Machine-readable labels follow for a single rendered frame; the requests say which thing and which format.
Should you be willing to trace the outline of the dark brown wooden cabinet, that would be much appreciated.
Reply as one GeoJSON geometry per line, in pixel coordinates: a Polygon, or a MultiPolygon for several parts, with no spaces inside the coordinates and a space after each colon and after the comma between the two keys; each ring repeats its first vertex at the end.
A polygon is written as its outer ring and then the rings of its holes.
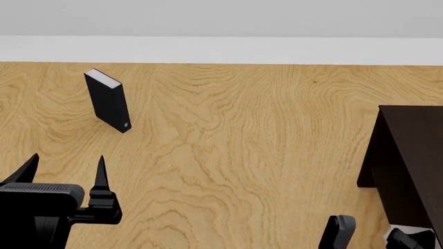
{"type": "Polygon", "coordinates": [[[443,106],[381,105],[356,180],[391,225],[430,228],[443,249],[443,106]]]}

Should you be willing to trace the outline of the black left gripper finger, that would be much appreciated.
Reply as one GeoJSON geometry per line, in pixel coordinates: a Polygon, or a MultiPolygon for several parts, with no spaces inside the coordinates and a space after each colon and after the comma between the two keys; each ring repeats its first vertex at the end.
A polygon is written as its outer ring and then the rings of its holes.
{"type": "Polygon", "coordinates": [[[109,188],[105,159],[104,156],[101,156],[98,161],[94,185],[89,191],[89,207],[113,207],[115,202],[116,195],[109,188]]]}
{"type": "Polygon", "coordinates": [[[38,153],[34,153],[21,167],[1,183],[32,183],[39,163],[38,153]]]}

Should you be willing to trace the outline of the black book with white pages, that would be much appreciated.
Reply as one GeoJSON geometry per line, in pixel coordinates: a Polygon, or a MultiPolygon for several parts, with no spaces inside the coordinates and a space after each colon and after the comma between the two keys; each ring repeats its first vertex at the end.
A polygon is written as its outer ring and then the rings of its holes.
{"type": "Polygon", "coordinates": [[[124,88],[121,82],[94,68],[84,74],[97,118],[125,133],[131,129],[124,88]]]}

